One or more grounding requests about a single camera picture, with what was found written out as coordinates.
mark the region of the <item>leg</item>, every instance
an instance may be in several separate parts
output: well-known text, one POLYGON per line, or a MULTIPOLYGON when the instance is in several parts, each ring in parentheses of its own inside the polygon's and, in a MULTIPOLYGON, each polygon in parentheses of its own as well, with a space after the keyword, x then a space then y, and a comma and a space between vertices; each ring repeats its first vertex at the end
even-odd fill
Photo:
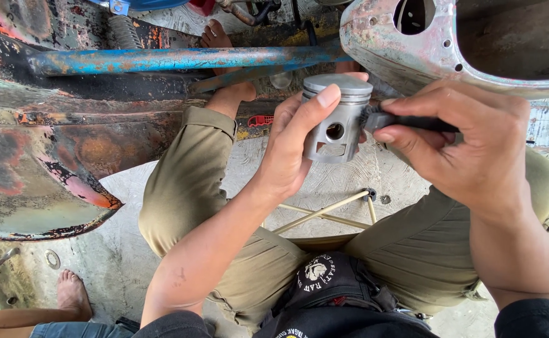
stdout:
MULTIPOLYGON (((210 23, 203 46, 231 47, 220 24, 210 23), (216 36, 208 37, 212 32, 216 36)), ((206 104, 209 109, 191 107, 177 138, 151 174, 139 228, 160 257, 225 205, 220 182, 233 146, 237 108, 241 100, 255 97, 253 86, 248 86, 218 90, 206 104)), ((306 253, 291 242, 258 228, 208 298, 229 319, 256 331, 306 259, 306 253)))
MULTIPOLYGON (((549 218, 549 161, 527 149, 526 177, 534 211, 549 218)), ((473 298, 479 278, 469 247, 469 209, 435 187, 416 204, 381 219, 345 250, 362 259, 401 306, 434 315, 473 298)))
POLYGON ((58 308, 0 310, 0 338, 28 338, 37 324, 86 322, 91 316, 83 282, 64 270, 58 277, 58 308))

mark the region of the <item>floor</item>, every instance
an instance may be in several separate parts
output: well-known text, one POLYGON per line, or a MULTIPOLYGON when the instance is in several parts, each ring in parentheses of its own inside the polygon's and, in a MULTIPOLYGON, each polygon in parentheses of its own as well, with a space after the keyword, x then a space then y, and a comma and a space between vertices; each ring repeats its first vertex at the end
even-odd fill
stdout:
MULTIPOLYGON (((192 16, 178 12, 176 15, 164 12, 140 15, 169 20, 167 22, 172 26, 181 25, 181 20, 177 18, 192 16)), ((192 19, 197 22, 203 20, 202 23, 205 21, 196 17, 192 19)), ((190 31, 198 27, 190 22, 185 26, 190 31)), ((229 196, 234 196, 251 178, 259 165, 266 142, 267 139, 262 138, 234 145, 223 181, 229 196)), ((0 309, 9 307, 6 299, 11 296, 18 298, 15 307, 55 306, 55 280, 59 270, 50 268, 44 257, 45 250, 51 249, 59 256, 61 268, 72 269, 83 278, 95 312, 94 321, 113 322, 120 316, 139 320, 146 288, 159 263, 158 257, 151 252, 137 228, 143 188, 155 164, 151 162, 101 180, 126 205, 97 230, 61 241, 0 242, 0 255, 11 247, 20 247, 22 250, 20 256, 12 258, 0 268, 0 309)), ((383 205, 379 200, 375 203, 376 213, 381 218, 416 202, 427 192, 428 182, 391 153, 368 140, 361 145, 360 153, 350 163, 316 163, 300 192, 287 202, 315 210, 367 187, 374 188, 380 196, 391 197, 389 204, 383 205)), ((332 214, 365 223, 369 221, 365 202, 347 204, 332 214)), ((267 219, 267 228, 279 227, 299 216, 291 211, 274 211, 267 219)), ((355 228, 316 219, 286 232, 284 236, 326 236, 355 231, 355 228)), ((206 303, 204 308, 206 317, 217 320, 218 337, 247 336, 244 329, 226 322, 214 304, 206 303)), ((491 301, 466 301, 438 314, 431 319, 431 326, 442 337, 493 337, 496 314, 496 307, 491 301)))

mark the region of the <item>round hole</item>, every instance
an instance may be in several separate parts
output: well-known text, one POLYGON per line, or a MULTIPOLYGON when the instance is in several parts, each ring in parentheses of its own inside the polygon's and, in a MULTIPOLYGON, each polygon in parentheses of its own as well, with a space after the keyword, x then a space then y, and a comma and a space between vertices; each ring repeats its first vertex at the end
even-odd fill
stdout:
POLYGON ((400 33, 415 35, 425 31, 434 16, 433 0, 399 0, 393 12, 393 23, 400 33))
POLYGON ((331 140, 338 140, 344 136, 344 127, 338 123, 332 123, 327 127, 327 137, 331 140))

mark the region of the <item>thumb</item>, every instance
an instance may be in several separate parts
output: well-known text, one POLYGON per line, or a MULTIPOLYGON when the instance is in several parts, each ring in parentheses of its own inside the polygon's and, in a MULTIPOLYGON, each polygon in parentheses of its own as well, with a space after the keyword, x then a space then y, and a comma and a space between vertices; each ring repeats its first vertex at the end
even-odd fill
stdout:
POLYGON ((436 171, 441 154, 416 131, 406 126, 393 125, 376 131, 373 136, 404 154, 414 169, 419 172, 436 171))

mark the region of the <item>red plastic item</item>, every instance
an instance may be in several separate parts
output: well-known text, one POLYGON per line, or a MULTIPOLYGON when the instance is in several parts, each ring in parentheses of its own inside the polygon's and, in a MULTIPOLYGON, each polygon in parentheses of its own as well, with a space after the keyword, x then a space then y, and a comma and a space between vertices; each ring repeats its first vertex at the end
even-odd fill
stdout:
POLYGON ((272 124, 274 120, 272 115, 254 115, 248 120, 248 127, 265 126, 272 124))
POLYGON ((187 3, 187 7, 201 16, 208 16, 214 4, 214 0, 191 0, 187 3))

